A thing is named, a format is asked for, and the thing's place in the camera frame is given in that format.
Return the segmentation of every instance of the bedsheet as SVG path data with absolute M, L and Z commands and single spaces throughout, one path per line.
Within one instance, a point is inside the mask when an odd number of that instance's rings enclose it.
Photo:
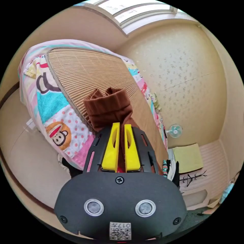
M 54 40 L 31 47 L 18 67 L 20 78 L 20 100 L 44 135 L 45 139 L 72 166 L 83 170 L 94 135 L 76 115 L 59 89 L 46 61 L 47 53 L 60 47 L 86 48 L 112 54 L 123 60 L 143 93 L 167 149 L 163 119 L 157 114 L 150 97 L 150 89 L 134 62 L 108 49 L 79 40 Z

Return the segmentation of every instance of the screw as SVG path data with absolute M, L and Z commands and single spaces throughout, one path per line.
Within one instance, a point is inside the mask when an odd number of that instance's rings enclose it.
M 68 220 L 63 215 L 61 215 L 59 218 L 64 224 L 68 222 Z
M 122 183 L 124 183 L 124 178 L 123 177 L 121 177 L 121 176 L 118 176 L 116 179 L 115 179 L 115 182 L 117 183 L 117 184 L 122 184 Z
M 173 225 L 177 225 L 181 222 L 181 218 L 176 218 L 174 221 L 173 221 Z

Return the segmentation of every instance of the wall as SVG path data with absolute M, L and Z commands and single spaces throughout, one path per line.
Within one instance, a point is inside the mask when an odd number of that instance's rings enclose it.
M 157 92 L 165 126 L 183 134 L 169 147 L 220 136 L 226 111 L 226 81 L 218 53 L 196 25 L 169 24 L 126 42 L 117 53 L 133 59 L 152 92 Z
M 1 82 L 0 100 L 19 81 L 17 68 L 28 48 L 57 39 L 87 41 L 113 51 L 124 43 L 127 37 L 118 27 L 96 13 L 74 7 L 65 9 L 38 27 L 17 50 Z
M 214 44 L 221 58 L 227 83 L 227 110 L 220 140 L 229 162 L 230 178 L 241 169 L 244 161 L 244 86 L 241 76 L 220 41 L 204 26 L 201 27 Z

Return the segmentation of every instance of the window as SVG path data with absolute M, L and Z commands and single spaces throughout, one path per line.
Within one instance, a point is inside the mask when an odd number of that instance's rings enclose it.
M 178 9 L 178 10 L 177 10 L 177 13 L 185 13 L 185 12 L 183 12 L 183 11 L 180 10 L 180 9 Z
M 87 0 L 75 6 L 86 6 L 106 14 L 122 28 L 144 17 L 162 14 L 186 14 L 157 0 Z

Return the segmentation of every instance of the brown cloth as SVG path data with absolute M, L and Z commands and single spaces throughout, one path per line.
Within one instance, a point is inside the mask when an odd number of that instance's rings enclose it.
M 139 128 L 131 118 L 133 109 L 126 90 L 110 87 L 103 96 L 100 90 L 96 89 L 84 99 L 84 105 L 91 125 L 97 132 L 106 126 L 120 122 L 118 167 L 125 171 L 124 125 L 131 124 L 131 126 Z

